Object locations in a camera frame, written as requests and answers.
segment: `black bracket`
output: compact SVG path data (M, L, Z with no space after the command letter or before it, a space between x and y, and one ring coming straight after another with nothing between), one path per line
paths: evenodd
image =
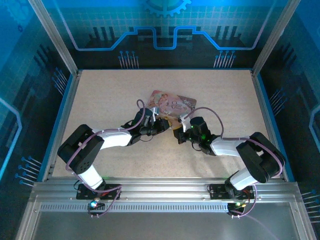
M119 184L106 184L104 186L104 189L105 190L112 189L117 186L120 186L120 185ZM96 192L89 190L85 185L79 184L77 194L76 194L76 199L78 199L78 200L92 200L94 198L99 197L101 200L113 200L113 199L115 199L118 191L120 191L120 189L113 190L106 195L98 196L98 194Z
M243 191L240 191L234 198L230 197L228 191L226 190L225 184L209 184L207 190L210 194L211 200L223 200L223 199L236 199L236 200L247 200L248 196ZM254 191L252 186L247 186L243 190L247 190L250 199L254 199Z
M90 127L85 124L80 125L59 147L58 156L67 163L79 146L93 134ZM70 163L70 168L78 175L87 171L94 162L103 144L104 140L102 137L94 136L75 156Z
M250 139L265 146L278 157L282 166L285 165L285 157L262 133L255 132L250 136ZM259 183L265 184L280 169L279 164L267 151L252 142L245 141L239 144L236 150L251 176Z

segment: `robotic arm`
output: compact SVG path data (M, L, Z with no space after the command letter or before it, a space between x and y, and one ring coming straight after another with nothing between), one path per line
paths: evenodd
M137 143L143 135L155 136L170 127L166 119L156 119L156 115L159 114L157 107L146 108L144 115L143 110L141 108L135 118L118 128L118 131L102 131L102 133L95 135L72 160L69 167L87 186L98 191L105 190L105 181L92 165L100 150L115 146L130 146ZM90 136L98 132L101 131L91 129L86 124L80 125L58 149L59 157L67 164L77 149Z
M97 193L105 193L109 187L92 165L98 152L115 146L130 146L143 135L155 136L164 132L170 125L166 119L156 118L158 114L159 109L156 107L141 108L133 120L113 131L98 131L83 124L62 144L58 155L68 165L71 157L78 151L69 167L86 187ZM221 135L211 134L201 116L190 119L187 115L182 115L179 121L182 127L173 131L179 144L188 141L192 143L192 147L198 144L204 154L235 156L243 160L246 167L235 172L224 183L223 188L230 199L236 199L244 188L256 182L266 183L282 171L284 156L262 133L255 132L249 138L223 138L223 131Z
M190 119L182 115L179 120L182 127L173 131L179 144L189 141L192 147L198 144L204 154L234 156L243 160L246 167L225 181L225 190L231 198L247 186L266 183L282 172L285 157L262 133L255 132L248 138L223 138L211 134L201 116Z

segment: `beige tabletop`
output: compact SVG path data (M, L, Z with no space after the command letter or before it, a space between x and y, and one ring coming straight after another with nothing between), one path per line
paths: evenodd
M63 141L81 124L93 129L118 128L147 102L153 90L197 100L221 117L225 137L267 135L249 70L84 70L72 105ZM217 118L199 110L212 134L220 134ZM239 157L210 156L178 145L171 129L150 142L112 147L99 152L93 165L103 177L214 177L227 178L245 165ZM57 157L53 176L71 176Z

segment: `cable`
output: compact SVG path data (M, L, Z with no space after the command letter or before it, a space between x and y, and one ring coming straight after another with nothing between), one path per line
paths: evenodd
M91 217L96 217L96 218L99 218L103 215L105 215L107 212L109 212L109 210L111 209L112 205L115 203L116 199L119 197L119 194L121 192L121 189L122 189L122 186L119 188L118 192L116 193L114 199L112 200L111 204L109 205L109 207L102 213L96 213L95 215L93 215L90 210L88 210L88 213L91 215Z
M101 131L98 131L94 134L92 134L91 136L89 136L79 147L78 149L73 153L73 155L70 157L69 161L66 163L66 166L65 166L65 170L67 170L68 172L73 172L72 169L70 169L70 163L75 159L75 157L77 156L77 154L81 151L81 149L83 149L87 143L95 136L99 135L99 134L102 134L104 132L114 132L114 131L119 131L119 132L125 132L125 131L129 131L129 130L132 130L134 128L136 128L137 126L139 126L139 124L142 122L142 120L144 119L145 117L145 113L146 113L146 106L145 106L145 103L144 101L142 101L141 99L138 99L136 101L136 105L138 106L138 108L140 108L139 106L139 102L142 103L142 108L143 108L143 112L142 112L142 116L140 118L140 120L133 126L129 127L129 128L124 128L124 129L105 129L105 130L101 130ZM80 180L82 181L82 179L74 172L74 175ZM86 188L88 188L89 190L93 191L93 192L96 192L96 193L107 193L107 192L112 192L114 190L117 190L117 189L120 189L122 186L119 185L119 186L116 186L116 187L113 187L113 188L110 188L110 189L107 189L107 190L96 190L96 189L93 189L91 188L89 185L87 185L85 182L83 183L85 185Z
M247 137L224 137L223 140L227 140L227 141L243 140L243 141L249 141L249 142L254 143L255 145L257 145L260 148L262 148L263 150L265 150L268 154L270 154L274 158L276 163L279 165L279 171L273 177L278 177L282 173L283 166L282 166L282 163L279 160L279 158L269 148L262 145L260 142L253 140L251 138L247 138Z
M152 136L149 140L142 140L141 138L140 138L140 141L142 141L142 142L150 142L152 139L154 138L154 136Z
M242 212L240 211L236 211L236 210L231 210L231 212L234 212L236 214L239 214L241 217L242 216ZM279 240L279 238L277 238L276 235L274 235L274 233L266 226L264 225L261 221L259 221L258 219L256 219L253 216L247 215L248 218L252 219L253 221L255 221L256 223L260 224L272 237L274 237L274 239Z
M194 150L196 150L197 152L201 152L201 151L202 151L201 149L195 149L193 142L191 143L191 147L192 147Z
M77 190L77 191L78 191L78 189L76 188L76 184L77 184L78 182L80 182L80 180L76 181L76 182L73 184L73 188L74 188L75 190Z
M185 116L184 119L190 117L191 114L193 114L195 111L200 110L200 109L207 109L207 110L209 110L210 112L212 112L212 113L218 118L218 120L219 120L219 122L220 122L220 124L221 124L221 134L220 134L220 136L221 136L221 138L222 138L222 136L223 136L223 134L224 134L224 132L225 132L224 124L223 124L221 118L219 117L219 115L218 115L215 111L213 111L211 108L206 107L206 106L201 106L201 107L195 108L195 109L193 109L187 116Z

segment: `blue enclosure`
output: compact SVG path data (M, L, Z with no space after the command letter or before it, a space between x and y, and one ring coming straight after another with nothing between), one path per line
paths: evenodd
M287 4L42 2L78 70L252 69ZM320 191L319 13L319 1L301 0L257 76L287 176L303 193ZM0 239L15 237L32 186L43 178L76 77L46 30L29 1L0 0ZM12 199L14 207L6 204Z

